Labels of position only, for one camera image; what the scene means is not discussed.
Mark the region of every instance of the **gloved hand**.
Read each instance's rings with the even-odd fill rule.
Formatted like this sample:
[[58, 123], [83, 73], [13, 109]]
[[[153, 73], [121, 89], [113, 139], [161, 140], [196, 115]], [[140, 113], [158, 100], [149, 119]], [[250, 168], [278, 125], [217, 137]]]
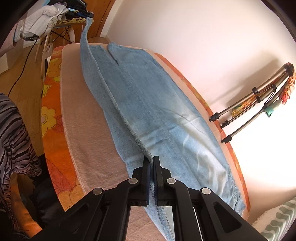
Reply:
[[40, 8], [29, 17], [18, 22], [14, 42], [25, 38], [29, 32], [39, 37], [46, 36], [57, 24], [57, 21], [62, 20], [62, 14], [66, 12], [68, 12], [68, 9], [62, 4]]

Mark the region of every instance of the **zebra print pants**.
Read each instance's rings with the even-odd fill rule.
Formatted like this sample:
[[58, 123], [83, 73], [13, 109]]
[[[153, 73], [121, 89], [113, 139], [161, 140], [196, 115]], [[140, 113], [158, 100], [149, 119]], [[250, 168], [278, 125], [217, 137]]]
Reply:
[[19, 230], [11, 210], [10, 176], [13, 172], [35, 177], [42, 170], [16, 105], [0, 93], [0, 201], [14, 229]]

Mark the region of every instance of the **light blue denim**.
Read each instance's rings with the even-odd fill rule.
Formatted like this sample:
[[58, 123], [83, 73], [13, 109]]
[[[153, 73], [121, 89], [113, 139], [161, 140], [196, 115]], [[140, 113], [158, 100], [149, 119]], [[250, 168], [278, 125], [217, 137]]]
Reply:
[[[225, 156], [205, 120], [158, 62], [144, 50], [88, 45], [88, 19], [81, 37], [83, 76], [102, 107], [116, 150], [129, 175], [143, 156], [188, 187], [209, 187], [239, 214], [245, 205]], [[151, 183], [146, 211], [173, 240], [164, 209], [156, 207]]]

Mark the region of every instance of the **power cord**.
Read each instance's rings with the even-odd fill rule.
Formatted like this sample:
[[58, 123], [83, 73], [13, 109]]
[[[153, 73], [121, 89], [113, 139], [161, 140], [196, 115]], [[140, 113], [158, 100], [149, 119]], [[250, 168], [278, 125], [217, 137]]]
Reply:
[[15, 83], [13, 84], [13, 86], [12, 86], [11, 89], [10, 89], [10, 91], [9, 91], [9, 93], [8, 93], [8, 97], [9, 97], [9, 95], [10, 95], [10, 92], [12, 91], [12, 88], [15, 86], [15, 84], [16, 84], [16, 83], [19, 81], [19, 79], [21, 78], [21, 76], [22, 76], [22, 74], [23, 74], [23, 72], [24, 72], [24, 69], [25, 69], [25, 66], [26, 66], [26, 63], [27, 63], [27, 60], [28, 60], [29, 54], [31, 53], [33, 47], [35, 46], [35, 43], [33, 44], [32, 48], [30, 49], [30, 51], [29, 51], [29, 53], [28, 53], [28, 55], [27, 55], [26, 61], [25, 61], [25, 63], [24, 63], [24, 67], [23, 67], [23, 69], [22, 69], [22, 73], [20, 74], [20, 76], [17, 78], [17, 80], [15, 81]]

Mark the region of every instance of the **metal rivet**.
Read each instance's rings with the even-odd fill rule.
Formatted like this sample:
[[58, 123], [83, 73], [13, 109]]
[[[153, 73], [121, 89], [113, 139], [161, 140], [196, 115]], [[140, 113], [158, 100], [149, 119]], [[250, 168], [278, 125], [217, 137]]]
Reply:
[[93, 194], [94, 195], [100, 195], [103, 192], [103, 190], [101, 188], [95, 188], [93, 190]]
[[128, 182], [129, 182], [130, 184], [136, 184], [136, 183], [138, 182], [138, 180], [137, 180], [136, 178], [130, 178], [130, 179], [128, 180]]
[[208, 188], [203, 188], [202, 193], [205, 194], [205, 195], [209, 195], [211, 193], [211, 190], [208, 189]]
[[175, 183], [176, 183], [176, 180], [173, 179], [173, 178], [168, 178], [168, 179], [167, 179], [167, 183], [168, 183], [168, 184], [175, 184]]

